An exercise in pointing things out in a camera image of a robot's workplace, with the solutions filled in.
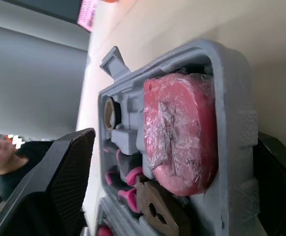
white wall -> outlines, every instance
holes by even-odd
[[[0,27],[88,50],[90,34],[78,25],[0,0]]]
[[[75,131],[87,52],[0,28],[0,133]]]

tool case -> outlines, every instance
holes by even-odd
[[[205,193],[190,196],[193,235],[254,236],[259,213],[258,182],[253,171],[253,146],[257,144],[257,116],[252,105],[251,73],[246,58],[220,43],[196,40],[157,58],[131,72],[117,47],[103,58],[100,66],[114,79],[114,84],[98,96],[99,149],[101,182],[107,196],[101,211],[116,235],[162,235],[144,216],[134,218],[107,184],[105,174],[117,166],[116,158],[106,158],[104,142],[111,139],[127,155],[140,152],[144,175],[150,171],[144,143],[144,82],[181,69],[214,78],[218,141],[218,171]],[[105,120],[106,100],[112,97],[120,105],[117,117]]]

